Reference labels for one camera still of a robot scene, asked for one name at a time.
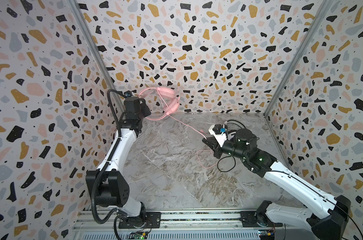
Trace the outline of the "pink headphones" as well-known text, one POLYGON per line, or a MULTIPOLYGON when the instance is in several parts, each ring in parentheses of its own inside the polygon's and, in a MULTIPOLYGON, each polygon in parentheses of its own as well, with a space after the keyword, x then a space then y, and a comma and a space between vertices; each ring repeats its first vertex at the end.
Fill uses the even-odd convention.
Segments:
POLYGON ((176 91, 167 87, 152 87, 146 88, 142 90, 139 94, 139 98, 144 98, 149 93, 156 92, 157 96, 160 99, 160 102, 163 106, 164 114, 159 118, 149 118, 146 117, 150 121, 160 121, 165 117, 171 116, 176 113, 179 108, 180 97, 177 97, 176 91))

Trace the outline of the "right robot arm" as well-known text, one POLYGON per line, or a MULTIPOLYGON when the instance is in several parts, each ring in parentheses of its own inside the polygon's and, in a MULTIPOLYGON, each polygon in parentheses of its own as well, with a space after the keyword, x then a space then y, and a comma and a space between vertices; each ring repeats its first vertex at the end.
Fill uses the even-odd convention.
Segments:
POLYGON ((239 159, 249 171, 278 185, 304 205, 296 208, 263 201, 254 214, 259 226, 285 224, 312 232, 319 240, 342 239, 349 220, 348 198, 328 194, 295 175, 273 155, 260 150, 258 137, 246 128, 229 133, 226 125, 218 124, 208 131, 211 136, 202 142, 215 158, 226 155, 239 159))

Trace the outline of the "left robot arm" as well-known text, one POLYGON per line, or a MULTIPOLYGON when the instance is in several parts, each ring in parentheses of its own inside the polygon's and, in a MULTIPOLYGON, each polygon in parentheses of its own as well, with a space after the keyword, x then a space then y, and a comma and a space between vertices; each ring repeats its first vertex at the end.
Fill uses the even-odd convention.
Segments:
POLYGON ((146 221, 143 203, 130 194, 129 184, 123 176, 128 153, 142 130, 142 122, 151 112, 145 99, 127 97, 125 111, 117 118, 117 132, 111 148, 102 163, 94 171, 86 173, 86 184, 90 194, 90 209, 96 223, 104 224, 116 213, 129 221, 146 221))

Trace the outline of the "white black headphones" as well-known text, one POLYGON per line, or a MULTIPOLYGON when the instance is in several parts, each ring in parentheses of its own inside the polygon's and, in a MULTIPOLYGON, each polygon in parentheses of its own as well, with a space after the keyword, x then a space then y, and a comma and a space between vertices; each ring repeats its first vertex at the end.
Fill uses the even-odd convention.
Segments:
POLYGON ((228 120, 224 122, 227 135, 235 134, 237 130, 245 129, 245 125, 238 120, 228 120))

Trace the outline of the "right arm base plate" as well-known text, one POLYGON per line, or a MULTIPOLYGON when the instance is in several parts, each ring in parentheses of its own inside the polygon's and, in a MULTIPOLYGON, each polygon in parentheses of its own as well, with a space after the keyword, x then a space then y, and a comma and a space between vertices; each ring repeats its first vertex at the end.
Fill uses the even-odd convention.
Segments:
POLYGON ((262 214, 256 211, 241 211, 239 220, 244 228, 272 228, 283 227, 281 223, 273 223, 262 214))

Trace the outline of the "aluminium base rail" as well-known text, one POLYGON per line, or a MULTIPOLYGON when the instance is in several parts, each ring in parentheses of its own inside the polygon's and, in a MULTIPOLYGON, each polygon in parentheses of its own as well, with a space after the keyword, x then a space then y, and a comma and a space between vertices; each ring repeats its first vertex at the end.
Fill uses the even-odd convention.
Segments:
POLYGON ((82 211, 73 227, 74 240, 315 240, 307 230, 288 224, 256 222, 254 209, 154 209, 145 226, 110 218, 97 224, 82 211))

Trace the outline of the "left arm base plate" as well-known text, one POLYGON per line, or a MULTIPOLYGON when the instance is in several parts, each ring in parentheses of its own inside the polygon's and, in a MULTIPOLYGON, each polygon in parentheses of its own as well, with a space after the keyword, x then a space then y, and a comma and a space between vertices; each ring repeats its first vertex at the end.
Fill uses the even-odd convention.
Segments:
POLYGON ((161 212, 148 212, 138 217, 123 218, 118 224, 119 229, 159 229, 161 212))

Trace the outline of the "left corner aluminium post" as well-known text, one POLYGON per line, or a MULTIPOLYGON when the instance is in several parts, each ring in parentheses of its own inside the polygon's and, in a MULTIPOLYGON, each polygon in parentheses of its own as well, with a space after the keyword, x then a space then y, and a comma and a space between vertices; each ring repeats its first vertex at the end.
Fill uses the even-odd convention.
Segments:
POLYGON ((91 54, 93 55, 95 62, 97 64, 99 70, 101 71, 102 76, 104 77, 104 80, 106 81, 106 85, 108 86, 108 89, 116 90, 116 87, 111 80, 111 76, 109 75, 109 73, 107 71, 107 68, 100 55, 97 45, 92 38, 91 31, 90 31, 90 29, 86 23, 86 20, 83 17, 82 12, 78 6, 78 2, 76 0, 68 0, 67 2, 68 2, 70 10, 72 11, 72 13, 74 15, 74 19, 78 23, 78 27, 84 36, 84 39, 89 47, 89 50, 90 50, 91 54))

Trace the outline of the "corner aluminium post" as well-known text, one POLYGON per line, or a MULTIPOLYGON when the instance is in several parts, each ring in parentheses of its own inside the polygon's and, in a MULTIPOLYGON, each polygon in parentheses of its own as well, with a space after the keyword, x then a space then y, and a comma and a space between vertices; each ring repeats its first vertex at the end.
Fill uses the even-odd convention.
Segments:
POLYGON ((322 1, 321 5, 316 13, 316 16, 315 16, 314 20, 312 21, 311 26, 308 29, 307 34, 304 36, 303 41, 299 45, 296 54, 294 55, 294 57, 292 58, 292 61, 288 65, 288 68, 287 68, 286 72, 284 73, 280 84, 276 88, 276 91, 263 114, 265 119, 267 119, 267 116, 272 112, 274 104, 277 102, 279 95, 283 92, 283 89, 284 89, 285 85, 287 84, 288 80, 290 79, 293 71, 295 70, 295 67, 297 66, 300 59, 303 57, 304 53, 306 52, 306 48, 309 46, 311 39, 313 38, 314 34, 318 30, 321 22, 325 18, 325 15, 331 8, 332 3, 333 3, 333 1, 322 1))
POLYGON ((99 70, 101 71, 102 76, 104 77, 104 80, 106 81, 106 85, 108 86, 108 89, 116 90, 116 87, 111 80, 111 76, 109 75, 109 73, 107 71, 107 68, 100 55, 97 45, 92 38, 91 31, 90 31, 90 29, 86 23, 86 20, 83 17, 82 12, 78 6, 78 2, 76 0, 68 0, 67 2, 68 2, 70 10, 72 11, 72 13, 74 15, 74 19, 78 23, 78 27, 84 36, 84 39, 89 47, 89 50, 90 50, 91 54, 93 55, 95 62, 97 64, 99 70))

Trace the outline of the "right corner aluminium post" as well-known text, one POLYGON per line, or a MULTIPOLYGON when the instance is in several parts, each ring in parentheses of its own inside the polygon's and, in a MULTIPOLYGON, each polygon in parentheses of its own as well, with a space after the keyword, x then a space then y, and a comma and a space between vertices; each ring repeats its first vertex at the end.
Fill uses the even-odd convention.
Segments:
POLYGON ((314 34, 318 30, 321 22, 325 18, 325 15, 331 8, 332 3, 333 3, 333 1, 322 1, 321 5, 316 13, 316 16, 315 16, 314 20, 312 21, 311 26, 308 29, 307 34, 304 36, 303 41, 299 45, 296 54, 294 55, 294 57, 292 58, 292 61, 288 65, 288 68, 287 68, 286 72, 284 73, 280 84, 276 88, 276 91, 263 114, 265 119, 267 119, 267 116, 272 112, 274 104, 277 102, 279 95, 283 92, 283 89, 284 89, 285 85, 287 84, 288 80, 290 79, 293 71, 295 70, 295 67, 297 66, 300 59, 303 57, 304 53, 306 52, 306 48, 309 46, 311 39, 313 38, 314 34))

